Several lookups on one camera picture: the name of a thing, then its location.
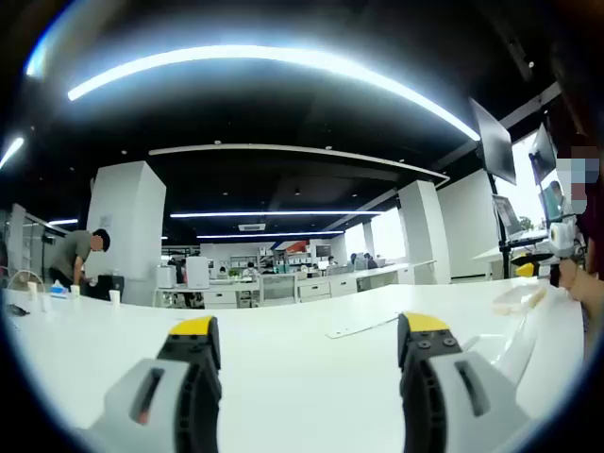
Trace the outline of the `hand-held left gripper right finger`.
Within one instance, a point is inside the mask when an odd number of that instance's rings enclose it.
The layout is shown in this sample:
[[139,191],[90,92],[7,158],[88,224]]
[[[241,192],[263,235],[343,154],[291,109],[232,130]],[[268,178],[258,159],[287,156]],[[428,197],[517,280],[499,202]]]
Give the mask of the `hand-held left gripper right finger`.
[[499,452],[529,422],[514,385],[441,320],[397,317],[405,452]]

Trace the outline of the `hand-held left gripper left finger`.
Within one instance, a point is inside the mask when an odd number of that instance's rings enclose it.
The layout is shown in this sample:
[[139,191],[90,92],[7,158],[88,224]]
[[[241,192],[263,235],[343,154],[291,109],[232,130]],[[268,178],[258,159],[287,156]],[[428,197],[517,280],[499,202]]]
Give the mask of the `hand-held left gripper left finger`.
[[222,386],[218,320],[174,326],[154,359],[142,359],[106,392],[87,429],[94,452],[216,452]]

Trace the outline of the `person's right hand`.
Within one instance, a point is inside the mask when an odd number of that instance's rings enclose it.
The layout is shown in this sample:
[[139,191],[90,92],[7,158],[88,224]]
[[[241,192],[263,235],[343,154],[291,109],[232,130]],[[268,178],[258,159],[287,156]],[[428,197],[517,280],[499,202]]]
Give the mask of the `person's right hand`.
[[562,260],[560,262],[560,280],[559,286],[564,288],[569,294],[578,301],[583,301],[586,297],[586,286],[589,275],[572,260]]

